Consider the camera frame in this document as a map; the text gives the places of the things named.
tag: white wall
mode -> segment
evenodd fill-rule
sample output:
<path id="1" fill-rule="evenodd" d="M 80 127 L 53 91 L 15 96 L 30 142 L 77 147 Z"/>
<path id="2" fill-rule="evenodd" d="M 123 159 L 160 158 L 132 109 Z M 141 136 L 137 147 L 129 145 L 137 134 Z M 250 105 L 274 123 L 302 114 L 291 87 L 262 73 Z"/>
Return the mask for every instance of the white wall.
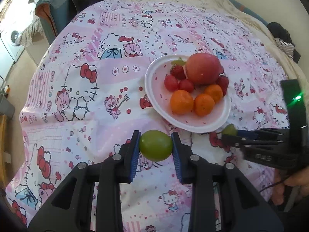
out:
<path id="1" fill-rule="evenodd" d="M 236 0 L 267 22 L 276 21 L 289 31 L 296 50 L 301 54 L 298 62 L 309 80 L 309 15 L 300 0 Z"/>

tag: striped cloth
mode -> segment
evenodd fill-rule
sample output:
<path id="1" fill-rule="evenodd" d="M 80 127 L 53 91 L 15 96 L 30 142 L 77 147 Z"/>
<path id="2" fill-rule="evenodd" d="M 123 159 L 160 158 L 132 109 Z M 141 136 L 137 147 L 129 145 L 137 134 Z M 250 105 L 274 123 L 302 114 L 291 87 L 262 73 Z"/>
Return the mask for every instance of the striped cloth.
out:
<path id="1" fill-rule="evenodd" d="M 275 38 L 275 41 L 276 41 L 277 47 L 280 50 L 282 50 L 285 54 L 287 54 L 290 59 L 293 60 L 295 46 L 292 43 L 285 42 L 285 41 L 283 41 L 282 39 L 280 39 L 278 37 Z"/>

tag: wooden furniture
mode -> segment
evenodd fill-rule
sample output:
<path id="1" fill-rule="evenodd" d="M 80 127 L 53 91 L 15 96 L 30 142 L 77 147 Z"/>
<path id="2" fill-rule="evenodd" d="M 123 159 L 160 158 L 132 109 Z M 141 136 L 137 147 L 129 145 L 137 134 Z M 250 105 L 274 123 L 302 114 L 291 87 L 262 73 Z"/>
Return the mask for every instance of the wooden furniture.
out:
<path id="1" fill-rule="evenodd" d="M 5 187 L 8 184 L 5 163 L 11 163 L 11 155 L 4 151 L 6 129 L 7 117 L 6 115 L 0 115 L 0 182 L 3 182 Z"/>

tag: bed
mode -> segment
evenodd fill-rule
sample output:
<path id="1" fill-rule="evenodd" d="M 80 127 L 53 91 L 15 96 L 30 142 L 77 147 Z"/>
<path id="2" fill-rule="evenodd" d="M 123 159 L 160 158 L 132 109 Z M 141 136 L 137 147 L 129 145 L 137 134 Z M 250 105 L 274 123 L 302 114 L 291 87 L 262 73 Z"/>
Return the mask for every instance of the bed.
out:
<path id="1" fill-rule="evenodd" d="M 227 0 L 96 3 L 49 47 L 20 113 L 26 160 L 6 194 L 23 223 L 29 224 L 79 162 L 102 162 L 130 142 L 133 130 L 177 131 L 183 143 L 209 162 L 233 162 L 258 190 L 272 184 L 273 169 L 245 161 L 239 150 L 222 144 L 223 127 L 190 133 L 152 108 L 143 83 L 148 65 L 161 55 L 195 52 L 216 55 L 229 77 L 232 109 L 223 127 L 287 127 L 280 80 L 298 78 L 308 102 L 308 84 L 298 66 L 275 47 L 262 23 Z M 271 193 L 267 189 L 261 194 L 268 200 Z M 171 157 L 151 162 L 140 155 L 135 180 L 121 185 L 121 203 L 124 231 L 186 231 L 191 186 L 179 184 Z M 218 199 L 216 207 L 219 230 Z"/>

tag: screw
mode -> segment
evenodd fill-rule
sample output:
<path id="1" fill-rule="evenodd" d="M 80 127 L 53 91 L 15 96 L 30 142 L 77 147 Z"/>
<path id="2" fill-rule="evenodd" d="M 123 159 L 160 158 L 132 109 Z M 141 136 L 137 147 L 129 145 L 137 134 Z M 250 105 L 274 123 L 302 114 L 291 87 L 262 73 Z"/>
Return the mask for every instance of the screw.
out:
<path id="1" fill-rule="evenodd" d="M 80 162 L 77 164 L 77 168 L 78 169 L 84 169 L 87 166 L 87 164 L 85 162 Z"/>
<path id="2" fill-rule="evenodd" d="M 200 157 L 199 157 L 198 155 L 196 155 L 196 154 L 192 154 L 192 155 L 190 156 L 190 159 L 191 159 L 191 160 L 194 160 L 194 161 L 197 161 L 197 160 L 200 159 Z"/>
<path id="3" fill-rule="evenodd" d="M 233 164 L 233 163 L 226 163 L 225 164 L 225 167 L 227 168 L 227 169 L 234 169 L 234 167 L 235 167 L 235 165 Z"/>
<path id="4" fill-rule="evenodd" d="M 121 154 L 116 153 L 113 155 L 113 160 L 120 160 L 122 158 Z"/>

